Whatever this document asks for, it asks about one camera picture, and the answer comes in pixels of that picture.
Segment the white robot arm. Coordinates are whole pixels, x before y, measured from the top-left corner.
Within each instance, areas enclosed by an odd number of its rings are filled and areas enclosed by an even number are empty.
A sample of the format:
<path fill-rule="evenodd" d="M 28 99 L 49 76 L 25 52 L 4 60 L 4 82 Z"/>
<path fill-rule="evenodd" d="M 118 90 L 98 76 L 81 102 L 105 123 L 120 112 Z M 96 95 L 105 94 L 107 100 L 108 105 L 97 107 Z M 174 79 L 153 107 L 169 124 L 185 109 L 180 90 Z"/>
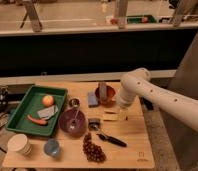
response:
<path fill-rule="evenodd" d="M 198 132 L 198 100 L 160 88 L 150 82 L 150 76 L 146 68 L 123 74 L 116 94 L 117 104 L 128 108 L 136 96 L 141 96 Z"/>

